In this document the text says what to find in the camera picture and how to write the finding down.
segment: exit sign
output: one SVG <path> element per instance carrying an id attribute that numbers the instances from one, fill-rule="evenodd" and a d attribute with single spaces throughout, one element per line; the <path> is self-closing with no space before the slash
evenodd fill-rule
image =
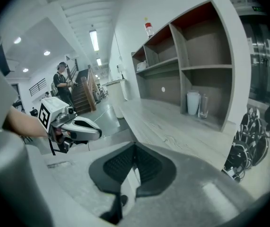
<path id="1" fill-rule="evenodd" d="M 254 6 L 253 6 L 253 10 L 254 10 L 255 12 L 264 12 L 264 9 L 263 9 L 262 7 L 254 7 Z"/>

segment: staircase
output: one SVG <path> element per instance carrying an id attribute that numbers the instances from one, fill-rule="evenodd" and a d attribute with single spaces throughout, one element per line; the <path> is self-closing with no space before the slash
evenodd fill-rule
<path id="1" fill-rule="evenodd" d="M 72 99 L 77 114 L 84 114 L 96 110 L 95 100 L 92 94 L 92 80 L 94 80 L 92 76 L 91 69 L 86 69 L 80 71 L 75 80 L 78 86 L 72 90 Z"/>

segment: fluorescent light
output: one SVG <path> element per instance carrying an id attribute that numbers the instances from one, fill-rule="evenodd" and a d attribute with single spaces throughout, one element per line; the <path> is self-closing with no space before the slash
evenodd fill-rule
<path id="1" fill-rule="evenodd" d="M 20 43 L 20 41 L 21 41 L 21 38 L 18 37 L 16 40 L 14 40 L 14 44 L 18 44 L 18 43 Z"/>
<path id="2" fill-rule="evenodd" d="M 89 36 L 91 37 L 91 41 L 92 41 L 92 45 L 93 45 L 94 51 L 98 51 L 99 50 L 99 46 L 98 46 L 98 40 L 97 40 L 97 31 L 95 29 L 94 30 L 91 30 L 89 32 Z"/>
<path id="3" fill-rule="evenodd" d="M 97 59 L 97 63 L 98 63 L 98 66 L 101 66 L 101 59 L 100 58 Z"/>

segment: desk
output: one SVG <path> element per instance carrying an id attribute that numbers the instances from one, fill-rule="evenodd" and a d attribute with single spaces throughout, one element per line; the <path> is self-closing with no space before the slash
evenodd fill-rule
<path id="1" fill-rule="evenodd" d="M 196 116 L 180 114 L 180 107 L 149 99 L 125 102 L 120 110 L 141 143 L 199 157 L 221 170 L 229 154 L 235 125 L 220 132 Z"/>
<path id="2" fill-rule="evenodd" d="M 112 82 L 103 84 L 103 86 L 106 86 L 106 88 L 107 88 L 108 97 L 111 101 L 115 115 L 118 119 L 123 119 L 123 115 L 122 115 L 119 107 L 125 101 L 122 87 L 120 84 L 120 82 L 122 82 L 122 81 L 126 81 L 126 79 L 120 79 L 120 80 L 116 80 L 116 81 L 112 81 Z"/>

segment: red and white bottle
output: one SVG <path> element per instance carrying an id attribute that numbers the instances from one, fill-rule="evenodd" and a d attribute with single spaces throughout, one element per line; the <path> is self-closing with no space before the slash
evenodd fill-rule
<path id="1" fill-rule="evenodd" d="M 144 21 L 145 21 L 144 27 L 145 27 L 146 33 L 148 34 L 148 37 L 150 38 L 154 35 L 153 26 L 151 23 L 148 22 L 147 17 L 144 18 Z"/>

